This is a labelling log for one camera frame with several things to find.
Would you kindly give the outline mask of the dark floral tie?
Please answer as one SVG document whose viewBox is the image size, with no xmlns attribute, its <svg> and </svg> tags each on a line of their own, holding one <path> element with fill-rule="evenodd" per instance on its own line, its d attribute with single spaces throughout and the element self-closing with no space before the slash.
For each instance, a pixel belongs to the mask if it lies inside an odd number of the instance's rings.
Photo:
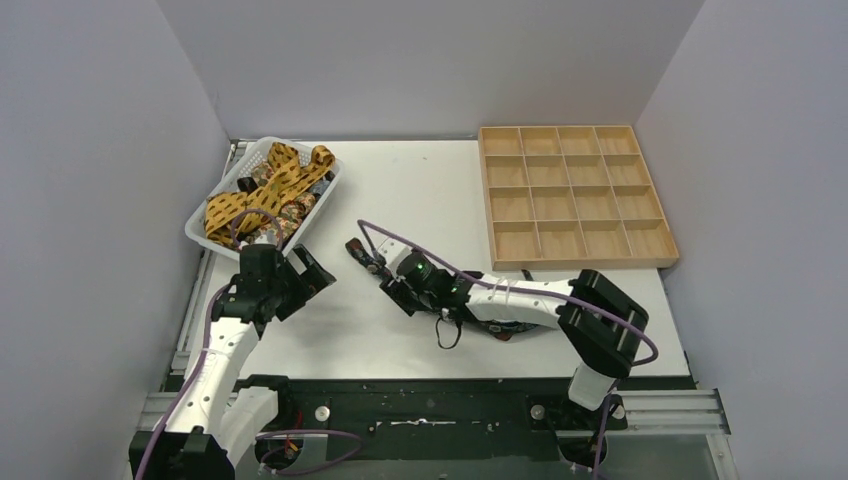
<svg viewBox="0 0 848 480">
<path fill-rule="evenodd" d="M 378 278 L 380 283 L 384 280 L 393 278 L 393 274 L 395 272 L 391 272 L 386 268 L 385 261 L 381 257 L 376 258 L 370 255 L 359 239 L 352 238 L 345 244 L 345 248 L 351 257 L 354 258 L 357 263 L 365 268 L 370 274 Z M 472 317 L 447 317 L 446 313 L 447 311 L 444 310 L 442 314 L 433 315 L 437 317 L 438 322 L 450 322 L 454 324 L 458 330 L 461 330 L 466 324 L 473 325 L 500 341 L 508 341 L 518 333 L 531 331 L 536 328 L 534 324 L 526 322 L 479 320 L 472 313 Z"/>
</svg>

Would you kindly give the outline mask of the white plastic basket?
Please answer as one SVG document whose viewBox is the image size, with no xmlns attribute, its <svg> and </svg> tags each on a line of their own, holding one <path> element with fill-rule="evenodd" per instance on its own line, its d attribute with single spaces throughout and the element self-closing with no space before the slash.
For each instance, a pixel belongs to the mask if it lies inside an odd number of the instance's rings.
<svg viewBox="0 0 848 480">
<path fill-rule="evenodd" d="M 314 224 L 342 180 L 344 165 L 326 146 L 263 137 L 234 161 L 187 220 L 186 236 L 238 259 L 249 245 L 285 255 Z"/>
</svg>

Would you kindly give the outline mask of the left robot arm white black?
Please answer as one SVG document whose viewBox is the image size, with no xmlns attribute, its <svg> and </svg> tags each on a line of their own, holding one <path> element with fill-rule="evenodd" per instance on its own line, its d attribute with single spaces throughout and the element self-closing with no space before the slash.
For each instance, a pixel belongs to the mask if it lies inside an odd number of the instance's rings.
<svg viewBox="0 0 848 480">
<path fill-rule="evenodd" d="M 241 252 L 238 273 L 208 304 L 202 344 L 176 397 L 152 430 L 134 434 L 134 478 L 232 479 L 263 427 L 292 423 L 296 403 L 276 384 L 249 386 L 230 398 L 267 324 L 288 318 L 336 280 L 304 245 L 292 250 L 302 271 L 273 245 Z"/>
</svg>

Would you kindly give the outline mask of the wooden compartment tray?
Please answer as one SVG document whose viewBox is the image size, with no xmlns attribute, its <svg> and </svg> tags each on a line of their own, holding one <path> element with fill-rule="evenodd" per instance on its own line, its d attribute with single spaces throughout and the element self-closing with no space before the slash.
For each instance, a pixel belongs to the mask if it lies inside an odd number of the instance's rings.
<svg viewBox="0 0 848 480">
<path fill-rule="evenodd" d="M 631 126 L 486 126 L 478 145 L 494 270 L 679 260 Z"/>
</svg>

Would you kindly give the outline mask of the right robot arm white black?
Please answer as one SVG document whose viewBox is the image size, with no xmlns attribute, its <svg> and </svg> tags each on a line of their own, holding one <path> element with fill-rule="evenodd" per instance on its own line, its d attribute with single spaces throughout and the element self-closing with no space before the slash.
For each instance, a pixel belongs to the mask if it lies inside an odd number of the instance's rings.
<svg viewBox="0 0 848 480">
<path fill-rule="evenodd" d="M 502 341 L 536 327 L 561 330 L 581 359 L 567 398 L 588 411 L 599 409 L 615 384 L 630 375 L 647 341 L 648 312 L 596 270 L 584 269 L 571 280 L 511 280 L 455 273 L 412 250 L 370 271 L 408 315 L 431 313 Z"/>
</svg>

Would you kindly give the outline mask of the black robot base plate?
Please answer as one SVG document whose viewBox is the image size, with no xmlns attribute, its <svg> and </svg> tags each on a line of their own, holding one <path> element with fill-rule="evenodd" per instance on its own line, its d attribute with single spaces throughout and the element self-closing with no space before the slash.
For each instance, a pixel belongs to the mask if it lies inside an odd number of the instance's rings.
<svg viewBox="0 0 848 480">
<path fill-rule="evenodd" d="M 265 431 L 328 429 L 326 457 L 362 446 L 357 460 L 592 459 L 597 432 L 628 427 L 615 395 L 603 418 L 567 398 L 566 378 L 290 380 L 252 375 L 235 391 L 276 391 L 280 412 Z"/>
</svg>

